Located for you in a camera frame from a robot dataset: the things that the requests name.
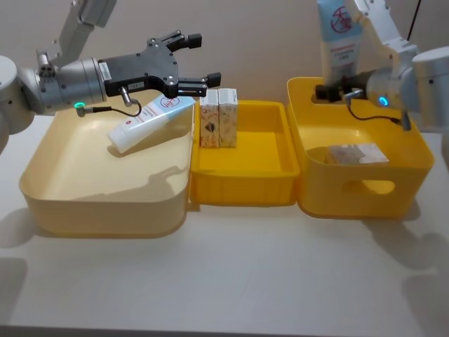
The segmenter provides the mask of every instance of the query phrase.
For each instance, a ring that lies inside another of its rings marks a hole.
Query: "small box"
[[[201,108],[200,144],[202,147],[219,147],[218,90],[207,90],[206,96],[200,98],[199,104]]]
[[[375,143],[333,145],[328,147],[326,156],[328,164],[354,165],[388,162],[388,158]]]
[[[218,89],[220,147],[236,147],[239,102],[236,89]]]

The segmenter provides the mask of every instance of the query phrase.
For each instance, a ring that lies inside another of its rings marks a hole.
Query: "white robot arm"
[[[108,107],[83,108],[121,95],[126,106],[137,104],[130,93],[155,89],[168,98],[178,95],[204,96],[208,87],[219,86],[221,74],[198,79],[179,78],[173,53],[181,48],[201,47],[201,35],[186,37],[176,31],[147,41],[139,53],[108,58],[78,60],[95,26],[104,27],[116,0],[75,0],[58,40],[37,51],[37,69],[17,68],[0,55],[0,153],[10,134],[25,130],[35,114],[54,114],[77,107],[85,113]]]
[[[449,47],[419,53],[401,37],[385,0],[345,0],[378,53],[392,66],[374,71],[365,83],[365,97],[379,107],[420,112],[427,126],[449,126]]]

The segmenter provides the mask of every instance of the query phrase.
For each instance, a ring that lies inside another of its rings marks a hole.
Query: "green led light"
[[[80,107],[85,107],[85,106],[86,106],[85,102],[76,102],[75,104],[73,104],[73,107],[75,109],[79,109]]]

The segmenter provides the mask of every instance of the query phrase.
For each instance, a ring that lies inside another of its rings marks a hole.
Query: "wall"
[[[417,27],[423,50],[439,46],[440,41],[449,44],[441,29],[449,5],[444,5],[445,14],[437,13],[441,30],[427,36],[425,18],[436,9],[425,3],[445,0],[423,2]],[[390,0],[389,4],[406,35],[415,1]],[[35,49],[59,36],[69,1],[1,0],[0,9],[0,54],[20,66],[34,67]],[[289,78],[321,74],[316,0],[119,0],[106,28],[91,34],[82,57],[138,52],[149,37],[176,29],[203,35],[203,48],[177,52],[180,75],[221,71],[223,85],[237,87],[241,98],[285,101]],[[381,63],[364,41],[361,69]]]

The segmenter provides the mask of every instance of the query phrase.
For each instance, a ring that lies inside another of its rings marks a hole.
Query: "yellow bin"
[[[157,91],[134,93],[143,105]],[[121,97],[108,98],[121,106]],[[20,179],[36,222],[64,237],[162,237],[187,215],[190,107],[124,154],[107,133],[125,117],[58,112]]]
[[[388,120],[358,121],[342,104],[315,104],[317,78],[288,82],[288,120],[301,176],[297,200],[301,209],[318,218],[398,218],[404,216],[434,158],[413,124],[412,131]],[[361,117],[375,114],[400,117],[367,101],[353,101]],[[326,164],[330,145],[376,143],[388,164],[345,166]]]
[[[190,199],[199,204],[281,206],[294,204],[300,173],[281,103],[239,101],[236,148],[200,147],[195,108]]]

